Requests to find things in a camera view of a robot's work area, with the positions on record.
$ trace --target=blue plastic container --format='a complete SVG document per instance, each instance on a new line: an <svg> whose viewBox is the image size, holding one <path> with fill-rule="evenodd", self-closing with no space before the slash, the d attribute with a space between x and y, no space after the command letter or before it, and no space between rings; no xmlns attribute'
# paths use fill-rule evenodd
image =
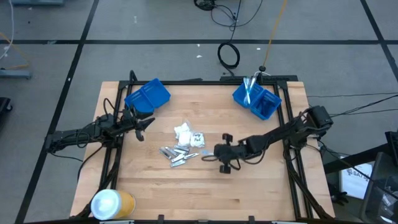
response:
<svg viewBox="0 0 398 224"><path fill-rule="evenodd" d="M146 83L139 90L124 99L130 108L134 105L141 113L153 113L155 108L161 107L170 100L171 94L166 90L158 78Z"/></svg>
<svg viewBox="0 0 398 224"><path fill-rule="evenodd" d="M264 89L258 85L257 83L254 84L253 89L250 92L250 103L253 104L253 100L257 98L258 95L261 94L261 92ZM241 106L243 106L244 108L249 108L250 105L249 104L245 104L244 103L244 97L246 96L246 89L244 87L244 83L242 83L242 85L239 86L239 88L237 90L235 90L235 92L232 94L234 100L239 103Z"/></svg>
<svg viewBox="0 0 398 224"><path fill-rule="evenodd" d="M246 96L244 83L235 90L232 96L237 103L244 108L250 108L252 113L263 120L269 119L282 103L282 100L278 96L263 89L263 87L257 83L254 84L253 89L250 92L250 99L252 99L250 105L245 105L243 103L244 97Z"/></svg>

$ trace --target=wooden table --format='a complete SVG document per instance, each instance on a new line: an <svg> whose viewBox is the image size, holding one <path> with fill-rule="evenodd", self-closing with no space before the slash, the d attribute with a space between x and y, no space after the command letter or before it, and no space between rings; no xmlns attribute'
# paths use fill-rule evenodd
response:
<svg viewBox="0 0 398 224"><path fill-rule="evenodd" d="M114 101L117 86L118 82L102 84L94 118L104 113L104 98ZM288 82L288 86L292 111L297 116L308 107L304 85ZM261 121L234 102L231 94L237 86L172 85L166 88L172 97L156 109L156 120L144 133L145 141L139 142L134 131L124 138L117 189L130 192L137 200L137 207L129 218L156 220L163 214L166 220L247 220L254 215L256 220L294 220L281 141L269 147L260 164L241 163L242 169L232 170L230 175L219 173L220 162L203 162L200 156L170 168L170 161L159 153L161 146L176 144L174 127L185 119L194 130L205 133L205 149L213 152L215 144L223 143L222 133L232 134L237 141L279 127L277 113ZM285 105L283 109L286 121ZM312 139L308 144L317 146ZM99 146L99 143L89 144L85 157ZM79 213L96 192L104 154L103 149L81 171L71 215ZM325 211L334 216L320 153L306 147L302 149L302 159L309 190ZM297 189L305 217L302 194Z"/></svg>

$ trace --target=clear plastic bag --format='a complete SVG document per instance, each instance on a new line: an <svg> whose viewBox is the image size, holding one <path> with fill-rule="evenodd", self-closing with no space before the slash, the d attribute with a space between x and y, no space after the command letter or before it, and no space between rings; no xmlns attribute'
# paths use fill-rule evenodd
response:
<svg viewBox="0 0 398 224"><path fill-rule="evenodd" d="M183 147L205 147L203 133L194 132L189 121L185 120L181 126L174 127L178 145Z"/></svg>

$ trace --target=black metal frame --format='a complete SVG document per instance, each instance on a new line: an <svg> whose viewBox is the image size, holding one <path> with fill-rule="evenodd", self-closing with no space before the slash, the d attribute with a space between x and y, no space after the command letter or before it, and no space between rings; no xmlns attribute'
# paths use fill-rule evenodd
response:
<svg viewBox="0 0 398 224"><path fill-rule="evenodd" d="M164 85L240 85L242 84L243 77L223 77L220 79L220 81L199 81L199 80L187 80L187 81L164 81L162 82ZM272 86L274 89L274 93L277 96L279 95L279 87L283 90L284 94L284 100L286 102L286 108L287 108L287 114L289 117L289 120L293 119L293 111L292 111L292 105L290 104L290 96L289 96L289 90L287 88L287 81L297 81L297 77L294 75L289 75L289 76L274 76L274 77L260 77L260 79L257 80L259 85L269 85ZM144 85L148 81L137 81L135 78L134 80L129 80L129 81L120 81L119 86L118 86L118 93L116 95L116 103L115 103L115 108L119 108L121 104L121 97L123 95L123 91L125 87L127 87L127 94L131 93L132 86L133 85ZM280 105L277 109L278 112L278 118L279 118L279 124L283 125L285 124L284 122L284 116L282 113L282 105ZM114 112L114 117L117 118L118 115L118 109L115 110ZM288 149L289 146L286 144L286 142L283 142L284 144L284 149ZM123 143L116 148L116 157L115 163L118 165L120 164L120 158L121 158L121 151L123 148ZM104 158L104 164L103 164L103 170L101 173L101 180L100 183L103 183L107 173L108 173L108 167L111 159L111 149L107 148L106 153L105 153L105 158ZM301 154L299 150L295 150L295 156L297 156L297 168L298 172L300 174L300 178L307 186L306 180L305 180L305 173L304 173L304 168L303 168L303 162L301 158ZM116 189L116 183L118 179L118 173L116 173L114 179L112 180L111 183L111 189ZM295 219L301 218L301 213L300 213L300 205L299 205L299 198L297 196L297 188L294 182L294 179L289 176L289 184L290 184L290 193L292 196L292 203L293 203L293 208L294 208L294 214L295 214ZM305 210L307 213L307 218L313 218L312 214L312 209L310 206L310 203L308 200L304 197L304 204L305 204Z"/></svg>
<svg viewBox="0 0 398 224"><path fill-rule="evenodd" d="M193 80L185 80L185 81L164 81L162 82L164 85L235 85L238 86L242 84L243 77L223 77L220 78L220 81L202 81L201 79L193 79ZM280 96L279 90L281 89L284 94L284 100L287 108L287 114L288 114L288 119L291 120L293 119L293 111L292 111L292 106L290 104L290 96L289 96L289 90L287 87L287 81L297 81L296 76L274 76L274 77L259 77L257 78L257 83L259 85L268 85L272 86L274 89L274 93L277 96ZM137 81L137 78L135 75L130 74L130 80L129 81L120 81L118 85L118 93L116 95L116 103L115 103L115 108L116 110L114 111L114 117L117 118L118 115L118 108L121 105L121 100L122 100L122 95L123 91L125 88L127 88L127 93L131 93L133 85L144 85L148 81ZM277 109L278 113L278 118L279 118L279 124L283 125L285 124L284 121L284 116L282 112L282 105L280 105ZM109 163L111 159L111 150L110 148L106 149L106 154L104 158L104 164L103 164L103 170L101 173L101 182L100 182L100 188L106 188L105 186L108 185L110 182L111 184L111 189L116 188L117 184L117 179L118 179L118 170L119 170L119 165L120 165L120 160L121 160L121 151L123 148L123 137L121 136L119 138L119 147L116 147L116 156L115 156L115 161L112 170L108 173L108 168L109 168ZM289 149L289 145L286 141L282 141L284 145L284 149ZM305 174L304 174L304 168L303 168L303 162L302 158L300 155L299 150L294 150L295 156L297 157L296 163L297 163L297 169L298 173L300 176L300 180L304 184L304 188L307 186L306 181L305 181ZM292 161L290 154L287 154L286 158L287 162L287 169L289 169L289 166L292 166ZM296 188L296 182L294 181L293 177L289 175L289 184L290 184L290 191L291 191L291 196L292 196L292 203L293 203L293 209L294 209L294 215L295 215L295 221L293 222L305 222L305 223L342 223L342 224L356 224L355 222L346 222L346 221L338 221L338 220L328 220L328 219L316 219L313 217L312 214L312 208L309 203L308 198L303 197L304 199L304 204L305 204L305 209L307 213L307 217L302 217L301 212L300 212L300 205L299 205L299 198L297 196L297 188ZM248 223L248 224L255 224L255 223L266 223L266 224L271 224L271 221L255 221L254 216L249 216L248 221L211 221L211 220L165 220L164 215L159 215L157 220L130 220L132 221L131 223L157 223L157 224L162 224L162 223L203 223L203 224L211 224L211 223ZM53 221L44 221L44 222L34 222L35 224L47 224L47 223L102 223L99 220L96 220L94 218L88 218L87 216L85 217L72 217L71 219L68 220L53 220Z"/></svg>

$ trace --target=white paper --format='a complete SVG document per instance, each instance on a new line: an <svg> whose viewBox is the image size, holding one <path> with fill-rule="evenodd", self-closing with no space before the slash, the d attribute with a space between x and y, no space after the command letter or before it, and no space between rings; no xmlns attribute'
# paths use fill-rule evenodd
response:
<svg viewBox="0 0 398 224"><path fill-rule="evenodd" d="M372 174L372 165L370 164L361 164L355 166L355 168L368 177ZM363 199L368 183L369 179L367 177L362 176L362 174L352 168L340 171L340 190L347 192L348 196Z"/></svg>
<svg viewBox="0 0 398 224"><path fill-rule="evenodd" d="M203 133L192 133L191 147L205 147L205 137Z"/></svg>

